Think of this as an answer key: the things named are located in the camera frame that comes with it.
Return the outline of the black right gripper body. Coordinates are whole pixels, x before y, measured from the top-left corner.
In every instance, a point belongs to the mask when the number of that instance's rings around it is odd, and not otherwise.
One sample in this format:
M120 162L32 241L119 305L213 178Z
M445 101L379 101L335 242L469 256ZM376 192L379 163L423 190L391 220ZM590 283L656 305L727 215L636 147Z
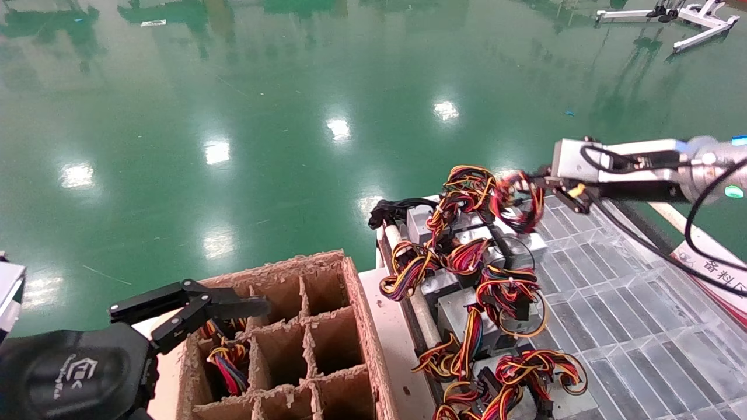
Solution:
M679 184L667 180L650 181L586 181L576 179L586 186L592 196L600 199L637 202L684 203L686 197Z

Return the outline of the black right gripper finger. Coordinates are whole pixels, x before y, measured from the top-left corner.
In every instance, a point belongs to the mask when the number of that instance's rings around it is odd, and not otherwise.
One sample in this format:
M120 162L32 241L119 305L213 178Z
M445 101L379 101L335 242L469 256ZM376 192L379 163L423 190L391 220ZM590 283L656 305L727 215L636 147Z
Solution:
M553 191L571 191L575 181L569 178L553 177L550 169L539 169L526 176L525 191L528 193L553 193Z
M591 197L584 190L555 190L554 196L573 212L589 215Z

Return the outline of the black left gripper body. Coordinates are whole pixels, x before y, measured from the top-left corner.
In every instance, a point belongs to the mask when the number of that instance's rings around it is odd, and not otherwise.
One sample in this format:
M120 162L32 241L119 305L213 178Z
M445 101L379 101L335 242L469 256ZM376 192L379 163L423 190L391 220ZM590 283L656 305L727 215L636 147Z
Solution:
M2 343L3 419L131 419L155 394L152 344L126 324Z

